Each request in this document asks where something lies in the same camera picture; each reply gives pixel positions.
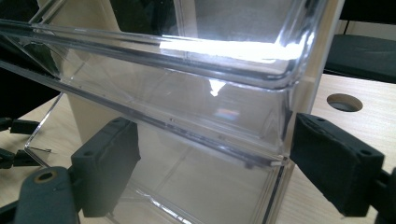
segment wooden table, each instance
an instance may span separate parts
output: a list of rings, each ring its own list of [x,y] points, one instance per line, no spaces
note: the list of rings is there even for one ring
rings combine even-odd
[[[344,93],[357,97],[363,103],[363,109],[358,112],[342,112],[328,105],[327,97],[334,93]],[[388,172],[396,165],[396,86],[366,80],[357,80],[347,77],[323,76],[318,89],[312,114],[327,119],[347,132],[359,137],[361,140],[380,150],[386,155],[384,169]],[[25,119],[41,120],[50,108],[52,101],[40,106],[24,116]],[[63,97],[61,104],[54,113],[57,119],[53,124],[48,124],[50,129],[64,129],[63,136],[46,132],[46,137],[51,136],[50,144],[37,147],[56,148],[64,147],[65,150],[74,150],[81,145],[81,140],[72,132],[77,130],[73,114]],[[2,148],[16,151],[23,148],[28,136],[0,133]],[[70,165],[68,158],[62,158],[61,164]],[[35,167],[12,168],[0,170],[0,206],[18,199],[19,190],[23,179]],[[304,176],[298,167],[294,168],[291,180],[281,205],[277,223],[374,223],[376,211],[371,208],[368,217],[345,218],[321,195],[321,193]],[[102,219],[84,219],[84,222],[107,223]]]

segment transparent plastic sheet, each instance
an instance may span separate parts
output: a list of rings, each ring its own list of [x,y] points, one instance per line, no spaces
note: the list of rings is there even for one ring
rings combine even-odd
[[[29,23],[0,21],[0,35],[55,78],[20,74],[118,110],[139,135],[155,135],[141,140],[145,156],[108,220],[274,220],[290,172],[291,107],[309,104],[295,88],[328,1],[116,2],[39,0]],[[75,130],[49,135],[44,125],[31,148],[76,130],[82,144],[114,116],[75,102]],[[58,121],[56,129],[70,126]],[[65,145],[77,149],[76,141]],[[51,165],[56,155],[42,158]]]
[[[84,129],[94,126],[100,129],[118,114],[75,97],[60,97],[26,147],[49,166],[69,167],[74,151],[98,131]],[[76,104],[84,104],[86,107],[82,110],[86,113],[73,110]],[[100,116],[106,119],[99,123],[85,119],[85,123],[77,125],[75,118],[92,116],[87,108],[106,114]],[[262,223],[265,211],[272,207],[269,202],[277,191],[275,182],[280,166],[251,166],[240,158],[145,122],[137,120],[137,124],[141,161],[107,220],[114,223],[233,223],[236,220],[237,223]]]
[[[64,85],[250,153],[287,152],[324,1],[38,4],[31,24],[0,21],[0,33]]]

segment circular hole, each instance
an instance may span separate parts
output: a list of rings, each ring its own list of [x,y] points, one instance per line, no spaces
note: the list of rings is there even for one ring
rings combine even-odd
[[[369,152],[369,151],[367,151],[367,150],[361,150],[361,154],[370,156],[370,155],[371,155],[371,152]]]
[[[336,93],[327,97],[327,103],[334,109],[344,112],[357,112],[363,108],[361,101],[351,95]]]
[[[45,173],[41,176],[38,177],[39,180],[46,180],[46,179],[50,179],[53,176],[52,173]]]
[[[91,156],[91,155],[93,155],[93,153],[91,151],[84,152],[84,156]]]

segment black chair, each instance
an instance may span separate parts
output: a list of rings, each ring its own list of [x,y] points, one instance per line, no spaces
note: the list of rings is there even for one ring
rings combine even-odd
[[[396,25],[396,0],[346,0],[340,20],[343,35],[335,35],[324,73],[396,83],[396,41],[346,35],[350,21]]]

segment clamp jaw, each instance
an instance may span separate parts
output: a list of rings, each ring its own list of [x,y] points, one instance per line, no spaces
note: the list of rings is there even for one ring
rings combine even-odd
[[[396,223],[396,168],[382,170],[385,156],[329,121],[297,114],[290,158],[345,217]]]

